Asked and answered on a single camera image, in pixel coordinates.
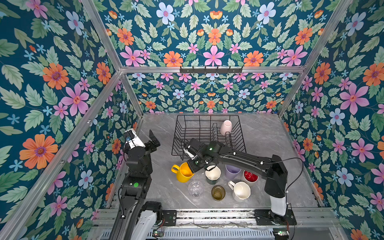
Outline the dark green mug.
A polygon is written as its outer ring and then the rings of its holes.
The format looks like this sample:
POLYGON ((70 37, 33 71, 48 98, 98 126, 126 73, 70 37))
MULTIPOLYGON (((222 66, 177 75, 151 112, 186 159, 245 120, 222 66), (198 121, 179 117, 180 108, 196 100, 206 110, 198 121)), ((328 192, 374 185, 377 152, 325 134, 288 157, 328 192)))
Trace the dark green mug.
POLYGON ((221 177, 221 170, 217 166, 208 166, 205 171, 206 181, 210 185, 216 185, 221 177))

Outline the yellow mug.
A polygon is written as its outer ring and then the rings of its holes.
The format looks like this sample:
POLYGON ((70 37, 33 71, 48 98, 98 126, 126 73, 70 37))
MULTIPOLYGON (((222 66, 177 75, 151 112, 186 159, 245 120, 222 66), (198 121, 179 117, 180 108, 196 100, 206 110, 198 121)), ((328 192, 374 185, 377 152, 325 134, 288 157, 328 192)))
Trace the yellow mug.
POLYGON ((182 163, 180 166, 173 165, 171 171, 176 174, 180 183, 187 183, 194 176, 188 163, 182 163))

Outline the pale pink mug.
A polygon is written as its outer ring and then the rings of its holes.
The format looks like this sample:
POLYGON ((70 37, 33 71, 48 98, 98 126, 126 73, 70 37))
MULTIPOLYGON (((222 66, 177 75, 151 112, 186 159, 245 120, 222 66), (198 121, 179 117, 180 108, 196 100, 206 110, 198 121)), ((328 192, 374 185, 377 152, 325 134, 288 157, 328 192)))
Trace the pale pink mug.
POLYGON ((229 135, 233 129, 233 124, 230 120, 225 120, 220 128, 220 133, 223 136, 229 135))

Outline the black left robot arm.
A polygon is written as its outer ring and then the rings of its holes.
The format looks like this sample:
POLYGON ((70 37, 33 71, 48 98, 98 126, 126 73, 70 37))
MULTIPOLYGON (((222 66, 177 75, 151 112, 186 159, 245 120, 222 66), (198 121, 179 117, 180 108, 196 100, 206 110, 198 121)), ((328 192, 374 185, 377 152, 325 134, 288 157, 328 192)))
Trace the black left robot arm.
POLYGON ((163 220, 162 204, 147 202, 152 183, 151 154, 160 146, 150 131, 150 140, 144 143, 134 129, 124 132, 123 157, 128 173, 119 188, 119 204, 110 240, 145 240, 153 226, 163 220))

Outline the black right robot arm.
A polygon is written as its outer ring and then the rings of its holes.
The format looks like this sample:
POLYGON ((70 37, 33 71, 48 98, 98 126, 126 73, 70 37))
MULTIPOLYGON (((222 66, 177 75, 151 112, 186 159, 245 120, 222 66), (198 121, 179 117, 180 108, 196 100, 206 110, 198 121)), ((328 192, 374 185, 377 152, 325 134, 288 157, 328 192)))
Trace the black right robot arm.
POLYGON ((203 144, 194 138, 184 144, 183 151, 189 156, 187 164, 192 173, 208 170, 217 164, 228 164, 262 177, 266 180, 264 191, 270 196, 271 213, 280 217, 287 214, 288 170, 281 157, 259 157, 234 150, 220 142, 203 144))

